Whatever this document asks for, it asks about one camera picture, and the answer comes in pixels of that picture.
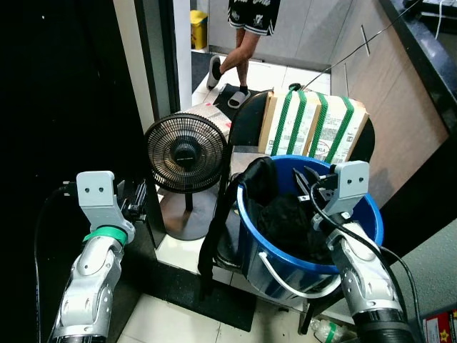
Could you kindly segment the black clothes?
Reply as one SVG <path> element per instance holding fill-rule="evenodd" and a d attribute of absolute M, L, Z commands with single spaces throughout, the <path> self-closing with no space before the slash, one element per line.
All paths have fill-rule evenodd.
<path fill-rule="evenodd" d="M 310 203 L 301 203 L 293 182 L 294 172 L 303 166 L 282 169 L 270 157 L 259 157 L 241 175 L 243 203 L 255 228 L 272 245 L 294 258 L 312 264 L 332 264 L 326 246 L 327 229 L 316 229 L 311 220 L 317 215 Z"/>

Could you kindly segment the black round fan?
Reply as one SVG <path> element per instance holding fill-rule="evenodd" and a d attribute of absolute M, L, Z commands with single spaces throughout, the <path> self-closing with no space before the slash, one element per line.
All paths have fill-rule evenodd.
<path fill-rule="evenodd" d="M 147 129 L 146 154 L 170 237 L 196 241 L 208 234 L 225 150 L 222 131 L 196 114 L 176 112 Z"/>

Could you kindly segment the black chair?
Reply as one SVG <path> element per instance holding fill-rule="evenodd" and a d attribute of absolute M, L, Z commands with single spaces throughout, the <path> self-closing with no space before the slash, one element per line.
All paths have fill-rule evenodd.
<path fill-rule="evenodd" d="M 232 112 L 232 127 L 226 137 L 229 146 L 257 146 L 260 141 L 266 101 L 271 91 L 252 91 L 251 98 Z M 353 144 L 350 160 L 370 162 L 374 154 L 376 134 L 371 119 Z"/>

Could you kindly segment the blue plastic bucket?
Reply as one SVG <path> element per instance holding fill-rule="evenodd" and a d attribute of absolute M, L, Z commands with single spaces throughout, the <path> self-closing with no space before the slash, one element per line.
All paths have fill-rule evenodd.
<path fill-rule="evenodd" d="M 332 164 L 306 156 L 272 156 L 280 167 L 281 176 L 287 176 L 293 166 L 309 166 L 321 177 L 326 178 L 326 188 L 334 189 L 336 177 L 331 177 Z M 266 297 L 277 300 L 297 298 L 288 293 L 262 264 L 258 252 L 267 252 L 268 261 L 280 278 L 291 287 L 303 293 L 316 293 L 330 284 L 330 278 L 340 275 L 336 260 L 345 264 L 348 270 L 366 270 L 370 277 L 379 277 L 384 266 L 379 260 L 379 252 L 384 241 L 384 223 L 380 211 L 372 196 L 366 193 L 353 208 L 353 213 L 326 215 L 317 210 L 311 220 L 316 229 L 327 229 L 326 246 L 330 249 L 332 264 L 314 264 L 294 258 L 267 241 L 249 219 L 243 203 L 244 187 L 241 176 L 231 187 L 229 202 L 236 205 L 241 218 L 239 229 L 239 254 L 242 260 L 242 272 L 252 287 Z"/>

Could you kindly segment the plain cardboard box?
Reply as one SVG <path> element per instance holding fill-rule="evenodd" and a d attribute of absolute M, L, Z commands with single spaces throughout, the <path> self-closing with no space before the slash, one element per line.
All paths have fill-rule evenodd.
<path fill-rule="evenodd" d="M 211 102 L 201 102 L 195 106 L 191 106 L 186 110 L 182 110 L 181 114 L 195 114 L 211 121 L 219 128 L 221 133 L 224 135 L 225 140 L 229 139 L 231 133 L 231 119 L 224 114 L 218 107 Z"/>

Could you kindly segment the wooden cabinet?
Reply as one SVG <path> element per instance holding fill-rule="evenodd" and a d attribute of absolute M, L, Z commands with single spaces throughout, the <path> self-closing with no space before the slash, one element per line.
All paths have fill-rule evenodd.
<path fill-rule="evenodd" d="M 384 206 L 448 138 L 379 0 L 343 0 L 331 94 L 362 102 L 375 130 L 369 193 Z"/>

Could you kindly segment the clear plastic bottle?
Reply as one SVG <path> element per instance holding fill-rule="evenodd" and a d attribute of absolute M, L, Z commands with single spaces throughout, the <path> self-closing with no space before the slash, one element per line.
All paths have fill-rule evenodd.
<path fill-rule="evenodd" d="M 327 319 L 311 320 L 309 331 L 319 343 L 345 343 L 356 338 L 355 332 L 345 324 Z"/>

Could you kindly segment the person in black shorts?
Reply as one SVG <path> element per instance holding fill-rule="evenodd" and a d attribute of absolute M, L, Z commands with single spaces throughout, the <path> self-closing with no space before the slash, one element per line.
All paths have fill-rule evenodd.
<path fill-rule="evenodd" d="M 229 69 L 237 69 L 239 87 L 248 87 L 249 59 L 261 37 L 274 34 L 280 7 L 281 0 L 228 0 L 226 19 L 236 29 L 236 48 L 224 60 L 210 59 L 208 89 L 215 88 Z"/>

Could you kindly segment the red label grey appliance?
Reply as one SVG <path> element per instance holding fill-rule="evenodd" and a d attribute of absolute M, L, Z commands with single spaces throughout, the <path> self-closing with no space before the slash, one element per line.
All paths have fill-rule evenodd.
<path fill-rule="evenodd" d="M 425 343 L 457 343 L 456 304 L 424 314 L 421 319 L 422 337 Z"/>

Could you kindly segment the yellow bin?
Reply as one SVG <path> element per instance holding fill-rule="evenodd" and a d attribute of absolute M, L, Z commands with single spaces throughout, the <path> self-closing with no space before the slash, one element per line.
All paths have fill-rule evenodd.
<path fill-rule="evenodd" d="M 191 48 L 203 50 L 208 46 L 208 14 L 196 9 L 190 10 Z"/>

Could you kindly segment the green strapped cardboard box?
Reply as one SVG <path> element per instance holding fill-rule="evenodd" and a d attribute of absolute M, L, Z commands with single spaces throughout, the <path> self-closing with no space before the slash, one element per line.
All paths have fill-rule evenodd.
<path fill-rule="evenodd" d="M 352 161 L 368 127 L 362 102 L 317 91 L 267 93 L 258 150 L 267 156 L 307 156 L 329 164 Z"/>

